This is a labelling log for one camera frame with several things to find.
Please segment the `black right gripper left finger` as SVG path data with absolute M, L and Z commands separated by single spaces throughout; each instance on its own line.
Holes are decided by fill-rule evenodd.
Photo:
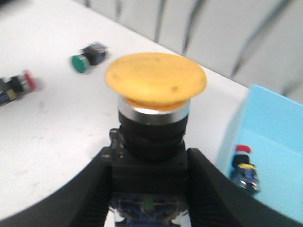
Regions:
M 2 227 L 102 227 L 111 192 L 112 149 L 104 147 L 62 188 L 1 220 Z

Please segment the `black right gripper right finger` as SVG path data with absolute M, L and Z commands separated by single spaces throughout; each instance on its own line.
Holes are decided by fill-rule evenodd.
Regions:
M 254 199 L 196 148 L 187 150 L 187 203 L 193 227 L 300 227 Z

